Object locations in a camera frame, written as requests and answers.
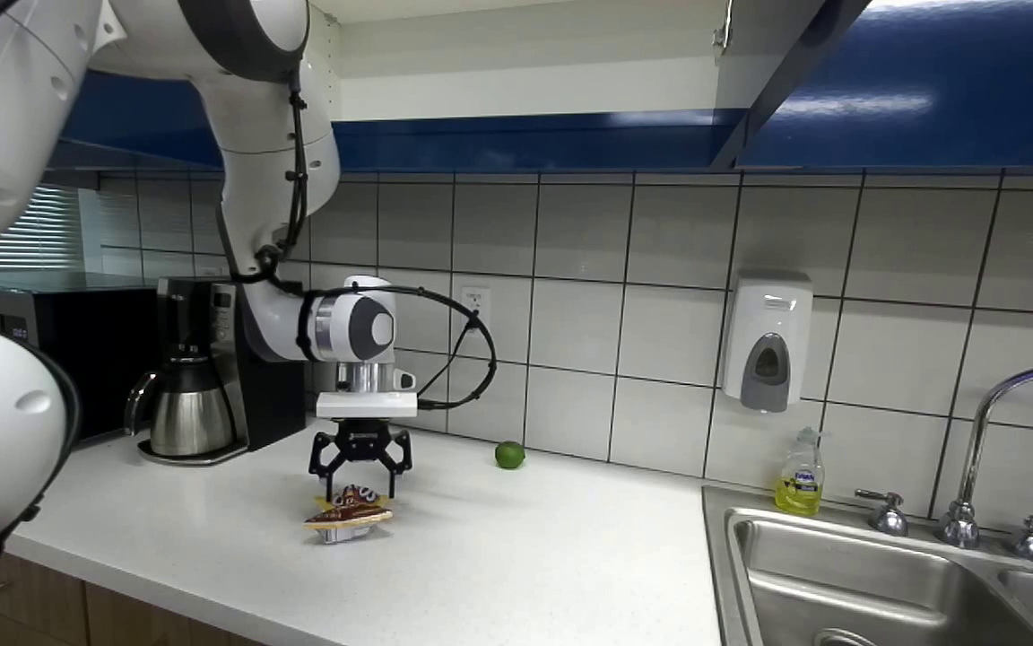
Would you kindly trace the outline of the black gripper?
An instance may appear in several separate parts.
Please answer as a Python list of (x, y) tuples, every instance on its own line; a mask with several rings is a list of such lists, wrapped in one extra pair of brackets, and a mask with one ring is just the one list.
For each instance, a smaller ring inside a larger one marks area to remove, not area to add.
[(414, 437), (383, 418), (341, 418), (335, 431), (318, 431), (309, 448), (309, 472), (323, 480), (328, 503), (335, 503), (335, 472), (358, 458), (388, 465), (388, 499), (395, 499), (397, 478), (414, 470)]

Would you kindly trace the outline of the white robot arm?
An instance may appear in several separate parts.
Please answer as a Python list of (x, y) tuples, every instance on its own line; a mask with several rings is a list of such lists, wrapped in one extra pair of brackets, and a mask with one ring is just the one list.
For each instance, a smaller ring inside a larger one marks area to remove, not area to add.
[[(222, 245), (267, 357), (377, 362), (395, 320), (365, 287), (275, 279), (338, 190), (309, 0), (0, 0), (0, 233), (55, 170), (222, 168)], [(0, 334), (0, 551), (69, 458), (73, 386)]]

